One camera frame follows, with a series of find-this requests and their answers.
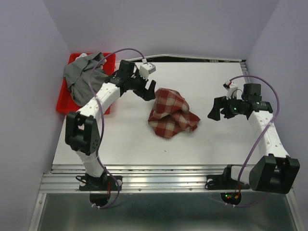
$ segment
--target metal floor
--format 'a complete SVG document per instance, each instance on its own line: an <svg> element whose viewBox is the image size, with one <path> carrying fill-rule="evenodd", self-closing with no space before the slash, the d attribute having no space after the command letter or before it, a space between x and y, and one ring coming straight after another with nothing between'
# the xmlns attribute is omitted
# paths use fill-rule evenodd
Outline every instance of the metal floor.
<svg viewBox="0 0 308 231"><path fill-rule="evenodd" d="M242 204L263 193L244 192ZM40 231L295 231L285 195L269 194L257 206L232 208L219 193L121 194L113 208L91 208L88 194L51 193Z"/></svg>

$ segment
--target white panel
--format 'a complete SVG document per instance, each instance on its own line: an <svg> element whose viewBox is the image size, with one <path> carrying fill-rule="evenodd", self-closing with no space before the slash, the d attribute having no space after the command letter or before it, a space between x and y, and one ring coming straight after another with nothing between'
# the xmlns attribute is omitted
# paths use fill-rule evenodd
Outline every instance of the white panel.
<svg viewBox="0 0 308 231"><path fill-rule="evenodd" d="M0 229L25 231L61 129L69 51L41 0L1 1L0 31Z"/></svg>
<svg viewBox="0 0 308 231"><path fill-rule="evenodd" d="M238 180L242 166L231 167L231 179ZM252 168L245 167L241 174L241 182L249 185L249 174Z"/></svg>
<svg viewBox="0 0 308 231"><path fill-rule="evenodd" d="M191 111L201 118L198 128L170 140L156 136L147 123L154 102L145 102L133 92L127 92L105 117L105 134L100 147L102 162L107 165L242 164L256 139L246 117L222 118L219 122L207 118L214 98L227 93L222 86L225 81L242 74L240 64L155 65L156 72L150 75L150 80L157 81L157 88L178 90ZM244 79L236 82L242 88ZM78 155L65 144L64 134L65 124L53 164L81 164ZM257 149L250 163L256 163L259 158Z"/></svg>
<svg viewBox="0 0 308 231"><path fill-rule="evenodd" d="M301 165L295 179L295 194L306 229L308 229L308 1L281 0L251 52L247 64L250 74L264 77L277 90L281 102L275 124L282 144ZM275 97L268 87L263 100Z"/></svg>
<svg viewBox="0 0 308 231"><path fill-rule="evenodd" d="M246 59L278 0L43 0L70 51ZM120 58L136 57L125 52Z"/></svg>
<svg viewBox="0 0 308 231"><path fill-rule="evenodd" d="M263 132L273 114L268 111L252 112L249 116L249 123L257 137ZM267 131L264 133L258 144L260 158L265 155L273 154L275 157L286 158L290 155L284 149L274 123L271 123Z"/></svg>

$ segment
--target cable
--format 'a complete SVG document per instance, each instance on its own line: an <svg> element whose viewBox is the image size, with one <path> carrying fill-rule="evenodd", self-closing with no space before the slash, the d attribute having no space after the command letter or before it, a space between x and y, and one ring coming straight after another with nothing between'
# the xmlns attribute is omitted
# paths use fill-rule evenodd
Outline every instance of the cable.
<svg viewBox="0 0 308 231"><path fill-rule="evenodd" d="M233 96L233 94L234 94L235 92L237 92L238 90L242 92L242 96L243 96L243 91L242 91L241 89L235 89L235 90L232 92L231 96Z"/></svg>
<svg viewBox="0 0 308 231"><path fill-rule="evenodd" d="M239 184L238 186L239 186L239 192L238 192L237 195L235 196L235 199L239 198L239 196L240 196L240 194L241 194L241 190L242 190L241 185Z"/></svg>
<svg viewBox="0 0 308 231"><path fill-rule="evenodd" d="M242 167L241 167L241 170L239 172L239 176L238 176L238 183L239 185L241 185L241 176L242 176L242 173L244 171L244 168L246 167L252 153L254 152L255 148L257 147L258 143L260 142L260 140L262 139L262 137L264 136L264 134L266 133L266 131L269 129L269 127L271 126L271 124L276 120L278 114L279 114L279 111L280 111L280 101L279 101L279 97L278 97L278 94L277 94L277 91L274 89L274 87L269 83L267 82L266 80L264 80L263 78L261 77L258 77L258 76L251 76L251 75L243 75L243 76L236 76L232 79L230 79L230 81L233 81L235 79L238 79L238 78L243 78L243 77L248 77L248 78L256 78L256 79L259 79L261 80L262 82L266 83L269 88L273 91L275 97L276 97L276 101L277 101L277 110L276 110L276 113L275 115L273 116L273 118L269 121L269 123L265 126L265 128L263 129L263 131L261 132L261 134L259 135L259 137L257 138L256 142L254 143L254 145L252 146L247 158L245 159ZM263 201L265 199L267 194L265 194L265 196L263 196L260 200L254 202L254 203L251 203L251 204L248 204L248 205L236 205L235 207L250 207L250 206L254 206L258 203L260 203L261 201Z"/></svg>
<svg viewBox="0 0 308 231"><path fill-rule="evenodd" d="M92 79L92 75L93 75L95 69L96 69L105 59L107 59L109 56L111 56L111 55L113 55L113 54L115 54L115 53L118 53L118 52L120 52L120 51L135 51L135 52L139 53L139 54L142 56L142 58L144 59L144 55L143 55L140 51L138 51L138 50L136 50L136 49L134 49L134 48L123 48L123 49L117 50L117 51L112 52L112 53L108 54L107 56L103 57L103 58L96 64L96 66L95 66L95 67L92 69L92 71L91 71L91 74L90 74L90 77L89 77L89 81L88 81L88 86L89 86L89 88L90 88L90 90L91 90L93 96L95 97L95 99L96 99L96 101L97 101L97 104L98 104L98 107L99 107L100 113L101 113L101 118L102 118L102 133L101 133L101 138L100 138L100 144L99 144L99 146L98 146L98 148L97 148L97 150L96 150L97 161L98 161L98 163L100 164L100 166L104 169L104 171L106 171L106 173L109 174L109 175L111 176L111 178L115 181L115 184L117 185L117 195L116 195L115 199L113 200L113 202L111 202L110 204L107 204L107 205L105 205L105 206L103 206L103 207L100 207L100 208L108 208L108 207L112 206L112 205L116 202L116 200L118 199L119 194L120 194L120 186L119 186L119 183L117 182L117 179L116 179L116 178L107 170L107 168L102 164L102 162L101 162L101 160L100 160L100 157L99 157L99 155L98 155L98 150L99 150L99 148L100 148L100 146L101 146L101 143L102 143L102 140L103 140L104 124L105 124L105 122L104 122L104 112L103 112L103 108L102 108L102 106L101 106L100 101L97 99L96 93L95 93L95 91L94 91L94 89L93 89L93 87L92 87L92 85L91 85L91 79Z"/></svg>

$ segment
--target wrinkled cloth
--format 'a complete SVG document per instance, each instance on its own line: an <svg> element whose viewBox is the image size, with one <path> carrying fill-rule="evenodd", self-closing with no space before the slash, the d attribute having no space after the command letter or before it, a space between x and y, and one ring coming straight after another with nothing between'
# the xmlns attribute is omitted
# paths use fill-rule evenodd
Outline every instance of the wrinkled cloth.
<svg viewBox="0 0 308 231"><path fill-rule="evenodd" d="M94 66L103 58L102 53L94 53L85 57L80 57L66 66L63 77L67 83L67 89L71 93L73 101L78 106L86 105L93 94L88 86L89 77ZM102 87L108 75L101 70L100 66L95 69L91 85L97 93Z"/></svg>
<svg viewBox="0 0 308 231"><path fill-rule="evenodd" d="M200 118L189 111L189 105L176 90L159 88L148 123L155 134L170 139L181 131L192 132Z"/></svg>

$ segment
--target red plastic bin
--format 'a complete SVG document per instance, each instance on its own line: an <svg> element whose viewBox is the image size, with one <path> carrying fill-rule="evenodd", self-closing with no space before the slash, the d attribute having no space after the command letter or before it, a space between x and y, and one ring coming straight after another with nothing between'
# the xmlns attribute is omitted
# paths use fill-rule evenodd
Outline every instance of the red plastic bin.
<svg viewBox="0 0 308 231"><path fill-rule="evenodd" d="M75 59L80 55L81 53L71 54L68 60L68 64L75 61ZM116 66L115 59L116 59L116 55L112 54L107 58L107 62L103 65L103 69L107 75L111 75L115 71L115 66ZM58 103L56 107L57 112L67 115L69 112L71 111L75 112L79 110L80 108L81 108L80 106L74 103L70 92L67 90L66 80L63 78L63 83L62 83L62 87L61 87L61 91L60 91L60 95L59 95L59 99L58 99ZM110 113L110 107L107 109L107 111L105 111L106 115L109 113Z"/></svg>

